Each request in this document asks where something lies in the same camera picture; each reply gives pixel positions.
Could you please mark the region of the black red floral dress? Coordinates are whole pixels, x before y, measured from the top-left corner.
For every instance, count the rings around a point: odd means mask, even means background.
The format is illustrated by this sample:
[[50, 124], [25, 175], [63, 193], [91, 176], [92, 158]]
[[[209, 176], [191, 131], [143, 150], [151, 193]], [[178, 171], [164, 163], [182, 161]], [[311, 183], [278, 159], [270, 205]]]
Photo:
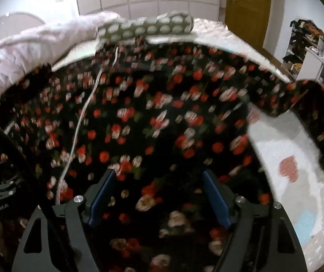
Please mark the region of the black red floral dress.
[[229, 233], [203, 173], [260, 205], [274, 198], [248, 135], [248, 109], [294, 113], [324, 169], [324, 87], [284, 82], [247, 58], [192, 42], [109, 43], [0, 97], [0, 176], [25, 178], [0, 212], [0, 270], [38, 207], [66, 204], [116, 172], [87, 240], [99, 271], [214, 271]]

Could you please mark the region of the quilted heart pattern bedspread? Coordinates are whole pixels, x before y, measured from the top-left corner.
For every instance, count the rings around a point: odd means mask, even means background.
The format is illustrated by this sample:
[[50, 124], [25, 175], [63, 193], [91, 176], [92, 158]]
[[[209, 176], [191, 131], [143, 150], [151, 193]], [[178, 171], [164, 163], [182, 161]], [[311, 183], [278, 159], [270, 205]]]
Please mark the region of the quilted heart pattern bedspread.
[[[50, 30], [54, 68], [92, 55], [106, 41], [107, 27], [131, 34], [132, 27], [144, 21], [101, 12], [58, 23]], [[292, 112], [273, 118], [250, 106], [248, 119], [253, 145], [267, 169], [275, 198], [293, 222], [308, 270], [324, 271], [324, 170], [318, 149]]]

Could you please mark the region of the pink white fleece blanket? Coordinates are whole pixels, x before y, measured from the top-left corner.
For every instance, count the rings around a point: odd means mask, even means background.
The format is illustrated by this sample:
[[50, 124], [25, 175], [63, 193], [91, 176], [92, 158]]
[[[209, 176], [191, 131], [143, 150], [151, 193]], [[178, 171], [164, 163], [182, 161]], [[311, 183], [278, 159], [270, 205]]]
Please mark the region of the pink white fleece blanket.
[[58, 62], [72, 48], [97, 37], [97, 28], [120, 15], [99, 12], [62, 23], [26, 29], [0, 41], [0, 97], [21, 77], [41, 65]]

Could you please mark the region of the curved white headboard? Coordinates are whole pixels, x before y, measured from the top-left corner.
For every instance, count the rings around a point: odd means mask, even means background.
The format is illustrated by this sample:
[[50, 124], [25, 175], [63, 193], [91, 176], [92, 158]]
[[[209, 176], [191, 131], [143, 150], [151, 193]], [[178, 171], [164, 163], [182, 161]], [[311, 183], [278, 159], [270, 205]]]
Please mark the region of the curved white headboard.
[[19, 34], [29, 28], [44, 25], [44, 21], [25, 12], [15, 12], [0, 17], [0, 40]]

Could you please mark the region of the white cluttered shelf unit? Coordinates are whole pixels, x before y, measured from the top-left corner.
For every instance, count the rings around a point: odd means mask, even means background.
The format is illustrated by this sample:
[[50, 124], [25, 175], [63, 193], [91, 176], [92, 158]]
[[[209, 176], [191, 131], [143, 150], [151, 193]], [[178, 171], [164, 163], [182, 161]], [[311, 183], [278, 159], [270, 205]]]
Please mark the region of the white cluttered shelf unit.
[[282, 67], [295, 80], [316, 80], [324, 85], [324, 32], [311, 20], [290, 22], [291, 36]]

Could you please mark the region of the olive polka dot pillow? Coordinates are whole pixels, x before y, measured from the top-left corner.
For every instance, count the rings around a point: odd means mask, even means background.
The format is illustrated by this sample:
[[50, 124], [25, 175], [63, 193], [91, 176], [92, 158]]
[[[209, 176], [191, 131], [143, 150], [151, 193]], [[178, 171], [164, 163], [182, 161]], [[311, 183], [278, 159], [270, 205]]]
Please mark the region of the olive polka dot pillow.
[[156, 17], [140, 17], [134, 20], [116, 18], [97, 28], [101, 42], [120, 42], [140, 36], [189, 34], [194, 18], [186, 12], [172, 11]]

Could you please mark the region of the brown wooden door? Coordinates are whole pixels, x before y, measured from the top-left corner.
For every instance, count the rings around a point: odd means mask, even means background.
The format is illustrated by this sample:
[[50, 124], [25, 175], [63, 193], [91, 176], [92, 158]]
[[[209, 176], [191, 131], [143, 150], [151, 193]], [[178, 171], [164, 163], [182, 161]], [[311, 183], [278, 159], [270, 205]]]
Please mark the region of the brown wooden door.
[[270, 8], [271, 0], [226, 0], [225, 24], [236, 36], [260, 51]]

